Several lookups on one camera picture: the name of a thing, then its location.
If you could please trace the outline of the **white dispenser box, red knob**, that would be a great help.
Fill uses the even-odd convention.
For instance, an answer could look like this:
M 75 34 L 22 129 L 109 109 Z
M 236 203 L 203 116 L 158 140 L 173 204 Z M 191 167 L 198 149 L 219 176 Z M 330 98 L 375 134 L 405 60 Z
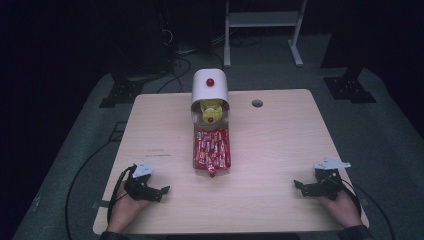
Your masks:
M 202 119 L 200 102 L 207 99 L 222 100 L 222 118 L 215 123 L 206 123 Z M 201 69 L 193 77 L 191 116 L 195 130 L 229 130 L 229 91 L 225 73 L 220 69 Z

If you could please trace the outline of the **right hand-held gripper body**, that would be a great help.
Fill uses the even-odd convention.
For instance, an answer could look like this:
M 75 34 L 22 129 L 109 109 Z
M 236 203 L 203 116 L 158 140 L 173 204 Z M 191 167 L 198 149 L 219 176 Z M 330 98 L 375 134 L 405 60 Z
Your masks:
M 314 163 L 315 178 L 321 189 L 321 195 L 330 200 L 335 200 L 338 193 L 343 188 L 342 179 L 339 170 L 344 167 L 344 163 L 325 157 L 318 163 Z

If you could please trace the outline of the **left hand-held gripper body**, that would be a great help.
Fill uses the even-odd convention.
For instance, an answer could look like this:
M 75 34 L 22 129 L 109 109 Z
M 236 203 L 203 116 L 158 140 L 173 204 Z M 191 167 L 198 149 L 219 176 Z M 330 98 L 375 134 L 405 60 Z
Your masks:
M 147 185 L 152 173 L 153 169 L 144 161 L 130 168 L 124 189 L 132 199 L 156 202 L 154 198 L 160 195 L 160 191 Z

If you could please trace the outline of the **person's left hand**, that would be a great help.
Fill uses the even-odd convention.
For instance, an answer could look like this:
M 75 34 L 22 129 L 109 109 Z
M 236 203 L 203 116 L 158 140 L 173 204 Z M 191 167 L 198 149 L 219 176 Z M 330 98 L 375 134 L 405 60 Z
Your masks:
M 124 189 L 123 181 L 117 192 L 117 200 L 110 215 L 108 232 L 122 234 L 136 217 L 150 204 L 146 200 L 134 200 Z

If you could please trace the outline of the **person's right hand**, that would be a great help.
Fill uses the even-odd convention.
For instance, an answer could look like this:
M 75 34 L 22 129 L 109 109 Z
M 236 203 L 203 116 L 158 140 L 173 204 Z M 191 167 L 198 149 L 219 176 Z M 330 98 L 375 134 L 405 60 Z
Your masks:
M 323 196 L 317 197 L 316 200 L 343 228 L 351 228 L 363 224 L 356 205 L 345 191 L 340 191 L 335 200 Z

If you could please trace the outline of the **row of red snack packets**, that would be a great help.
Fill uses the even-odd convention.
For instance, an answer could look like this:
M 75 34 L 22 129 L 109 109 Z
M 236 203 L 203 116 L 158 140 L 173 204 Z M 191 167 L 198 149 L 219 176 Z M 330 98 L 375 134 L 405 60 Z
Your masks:
M 205 170 L 213 178 L 232 165 L 228 129 L 195 130 L 193 168 Z

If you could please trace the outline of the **white metal stand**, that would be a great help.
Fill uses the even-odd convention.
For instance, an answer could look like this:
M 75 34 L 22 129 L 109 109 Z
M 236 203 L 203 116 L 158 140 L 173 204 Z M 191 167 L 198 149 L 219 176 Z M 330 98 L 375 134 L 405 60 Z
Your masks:
M 230 2 L 226 0 L 225 33 L 224 33 L 224 58 L 223 65 L 231 66 L 230 30 L 235 28 L 263 28 L 263 27 L 293 27 L 294 32 L 288 40 L 294 63 L 297 67 L 304 65 L 297 48 L 297 41 L 302 26 L 308 0 L 302 0 L 301 6 L 296 11 L 276 12 L 231 12 Z

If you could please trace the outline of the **black stand base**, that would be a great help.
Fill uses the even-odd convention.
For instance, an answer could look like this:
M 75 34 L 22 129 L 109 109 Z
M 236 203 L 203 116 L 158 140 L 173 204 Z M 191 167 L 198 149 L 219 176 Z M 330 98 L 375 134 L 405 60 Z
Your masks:
M 141 81 L 131 81 L 124 75 L 112 74 L 113 86 L 99 107 L 113 108 L 116 104 L 131 104 L 141 94 L 144 84 Z
M 375 98 L 358 80 L 361 71 L 361 66 L 350 66 L 342 76 L 325 77 L 324 82 L 332 97 L 335 100 L 350 100 L 352 103 L 375 103 Z

